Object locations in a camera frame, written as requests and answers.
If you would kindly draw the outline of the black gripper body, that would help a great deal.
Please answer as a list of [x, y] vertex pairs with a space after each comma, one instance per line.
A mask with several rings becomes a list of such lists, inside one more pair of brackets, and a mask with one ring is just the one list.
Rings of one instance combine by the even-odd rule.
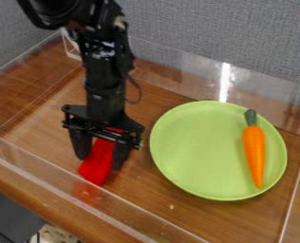
[[112, 142], [140, 148], [143, 126], [125, 114], [124, 104], [140, 101], [140, 87], [128, 74], [132, 65], [115, 63], [112, 58], [83, 58], [87, 104], [63, 106], [63, 127], [77, 129]]

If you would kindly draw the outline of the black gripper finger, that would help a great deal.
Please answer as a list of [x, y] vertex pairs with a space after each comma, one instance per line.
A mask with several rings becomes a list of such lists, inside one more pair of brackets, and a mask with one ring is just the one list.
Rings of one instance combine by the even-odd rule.
[[128, 143], [116, 142], [112, 149], [112, 169], [120, 170], [120, 167], [129, 156], [131, 146]]
[[92, 136], [85, 131], [68, 129], [69, 140], [75, 156], [79, 160], [84, 160], [91, 150]]

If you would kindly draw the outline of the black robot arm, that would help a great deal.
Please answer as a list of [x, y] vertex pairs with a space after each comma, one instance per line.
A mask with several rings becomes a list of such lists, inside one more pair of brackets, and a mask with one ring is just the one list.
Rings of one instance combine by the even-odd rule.
[[125, 114], [125, 83], [133, 78], [135, 55], [128, 43], [128, 23], [113, 0], [14, 0], [30, 23], [41, 29], [64, 28], [76, 43], [85, 78], [84, 105], [63, 106], [75, 155], [84, 159], [91, 141], [113, 146], [112, 169], [119, 170], [129, 152], [140, 148], [143, 126]]

